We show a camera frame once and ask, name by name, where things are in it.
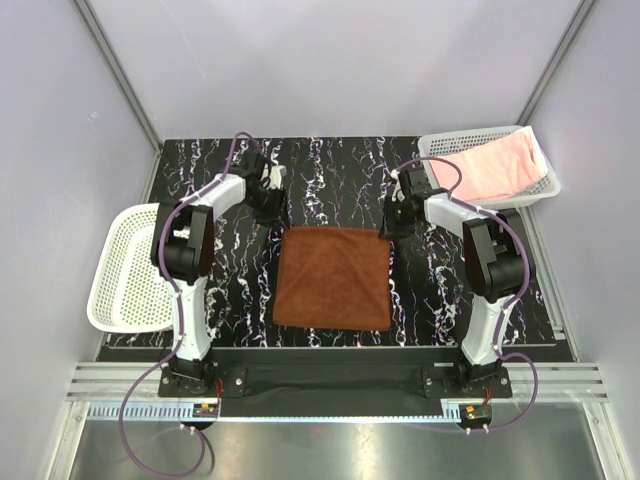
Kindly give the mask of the brown towel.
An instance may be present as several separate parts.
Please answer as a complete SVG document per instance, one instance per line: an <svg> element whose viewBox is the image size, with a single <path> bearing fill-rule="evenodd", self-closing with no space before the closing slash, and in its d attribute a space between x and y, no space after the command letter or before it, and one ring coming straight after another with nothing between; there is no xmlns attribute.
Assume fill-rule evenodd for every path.
<svg viewBox="0 0 640 480"><path fill-rule="evenodd" d="M292 227L282 237L273 321L279 326L388 331L391 241L377 231Z"/></svg>

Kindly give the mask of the pink towel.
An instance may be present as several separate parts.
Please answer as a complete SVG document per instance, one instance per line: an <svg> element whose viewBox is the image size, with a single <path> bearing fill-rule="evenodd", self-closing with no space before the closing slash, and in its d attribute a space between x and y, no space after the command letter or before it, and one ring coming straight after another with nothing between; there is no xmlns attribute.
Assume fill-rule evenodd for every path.
<svg viewBox="0 0 640 480"><path fill-rule="evenodd" d="M456 198L469 203L514 197L548 173L530 126L442 159L458 167L462 181L455 187L459 180L457 171L446 163L430 161L439 186L452 190Z"/></svg>

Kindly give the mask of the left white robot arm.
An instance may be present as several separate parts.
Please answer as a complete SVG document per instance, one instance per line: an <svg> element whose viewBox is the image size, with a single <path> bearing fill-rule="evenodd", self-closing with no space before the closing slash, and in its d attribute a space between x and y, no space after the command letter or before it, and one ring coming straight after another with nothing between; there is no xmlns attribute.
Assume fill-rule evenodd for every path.
<svg viewBox="0 0 640 480"><path fill-rule="evenodd" d="M287 169L255 151L247 151L244 157L252 163L250 167L226 166L195 193L158 204L150 257L172 296L172 357L192 362L183 369L180 381L196 396L208 394L216 382L214 369L201 362L211 348L204 293L214 260L216 220L244 205L260 226L289 226Z"/></svg>

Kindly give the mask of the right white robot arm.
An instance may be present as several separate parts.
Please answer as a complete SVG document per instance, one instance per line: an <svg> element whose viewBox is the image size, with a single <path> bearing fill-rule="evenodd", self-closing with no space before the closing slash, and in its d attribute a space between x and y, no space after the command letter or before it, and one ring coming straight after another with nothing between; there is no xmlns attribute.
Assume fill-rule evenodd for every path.
<svg viewBox="0 0 640 480"><path fill-rule="evenodd" d="M514 209L488 210L434 188L425 169L410 163L393 170L391 182L380 237L406 238L417 223L426 222L462 241L466 281L474 297L460 345L462 366L453 375L460 393L476 396L490 383L487 369L503 360L507 320L535 275L521 217Z"/></svg>

